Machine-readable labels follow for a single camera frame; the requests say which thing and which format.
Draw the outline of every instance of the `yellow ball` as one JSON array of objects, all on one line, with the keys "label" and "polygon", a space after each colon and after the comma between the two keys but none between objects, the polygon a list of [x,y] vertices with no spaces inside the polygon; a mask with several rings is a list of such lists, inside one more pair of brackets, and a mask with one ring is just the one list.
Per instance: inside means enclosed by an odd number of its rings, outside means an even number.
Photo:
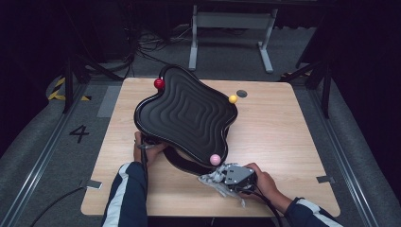
[{"label": "yellow ball", "polygon": [[232,96],[229,96],[229,98],[228,98],[228,101],[230,102],[230,103],[236,103],[236,100],[237,100],[237,97],[236,96],[234,96],[234,95],[232,95]]}]

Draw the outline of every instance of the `plywood surface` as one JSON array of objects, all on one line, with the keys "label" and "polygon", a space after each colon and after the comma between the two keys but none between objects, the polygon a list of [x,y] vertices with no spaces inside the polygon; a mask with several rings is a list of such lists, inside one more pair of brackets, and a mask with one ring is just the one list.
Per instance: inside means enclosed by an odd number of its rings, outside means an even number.
[{"label": "plywood surface", "polygon": [[[154,79],[126,79],[115,105],[109,128],[96,161],[92,180],[103,182],[100,190],[87,190],[81,211],[102,215],[118,168],[133,160],[133,113],[137,104],[156,93]],[[202,80],[226,96],[238,90],[248,93],[235,104],[238,117],[230,127],[226,163],[255,162],[276,181],[290,198],[304,197],[333,216],[340,209],[325,176],[303,114],[286,83]],[[197,177],[172,166],[164,154],[149,168],[148,214],[180,217],[271,217],[264,204],[246,201],[243,208],[235,198],[223,198]]]}]

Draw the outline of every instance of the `sleeve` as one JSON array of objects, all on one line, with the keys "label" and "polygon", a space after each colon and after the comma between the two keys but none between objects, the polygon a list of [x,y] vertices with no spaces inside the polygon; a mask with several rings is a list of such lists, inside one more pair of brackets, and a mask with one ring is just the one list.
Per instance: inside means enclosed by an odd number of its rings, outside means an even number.
[{"label": "sleeve", "polygon": [[295,198],[285,217],[290,226],[342,226],[324,209],[305,199]]},{"label": "sleeve", "polygon": [[101,225],[148,226],[146,201],[147,184],[142,164],[122,165],[114,178]]}]

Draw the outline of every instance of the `person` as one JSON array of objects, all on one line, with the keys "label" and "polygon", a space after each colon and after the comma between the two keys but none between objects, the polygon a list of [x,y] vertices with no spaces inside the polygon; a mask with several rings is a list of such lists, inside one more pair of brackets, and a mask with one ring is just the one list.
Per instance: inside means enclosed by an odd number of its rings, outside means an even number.
[{"label": "person", "polygon": [[[142,163],[141,132],[135,133],[133,162],[124,164],[114,178],[109,200],[107,202],[101,225],[109,226],[148,226],[146,207],[147,182],[143,165],[150,167],[157,154],[166,148],[159,144],[146,150],[148,162]],[[271,204],[288,220],[290,226],[341,226],[324,209],[303,198],[291,200],[281,193],[271,175],[262,171],[255,163],[246,165],[257,175],[257,191],[271,201]],[[243,198],[257,199],[253,195],[242,195]]]}]

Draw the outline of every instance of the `hand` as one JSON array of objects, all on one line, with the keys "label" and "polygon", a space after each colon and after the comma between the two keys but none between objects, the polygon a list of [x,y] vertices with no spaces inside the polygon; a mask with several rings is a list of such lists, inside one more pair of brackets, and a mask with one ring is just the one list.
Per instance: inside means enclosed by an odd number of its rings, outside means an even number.
[{"label": "hand", "polygon": [[[133,146],[133,161],[138,162],[138,163],[142,163],[141,149],[138,148],[138,146],[141,145],[141,141],[142,141],[142,133],[140,131],[137,131],[135,133],[135,145]],[[165,143],[161,143],[161,144],[156,145],[153,148],[148,148],[146,150],[147,157],[148,157],[148,167],[154,162],[157,154],[162,152],[166,147],[167,147],[167,145]]]},{"label": "hand", "polygon": [[283,195],[278,189],[274,182],[274,179],[267,172],[262,172],[259,166],[255,163],[247,164],[245,167],[251,168],[257,175],[257,187],[259,192],[267,197],[271,204],[282,214],[285,214],[287,208],[291,204],[292,200]]}]

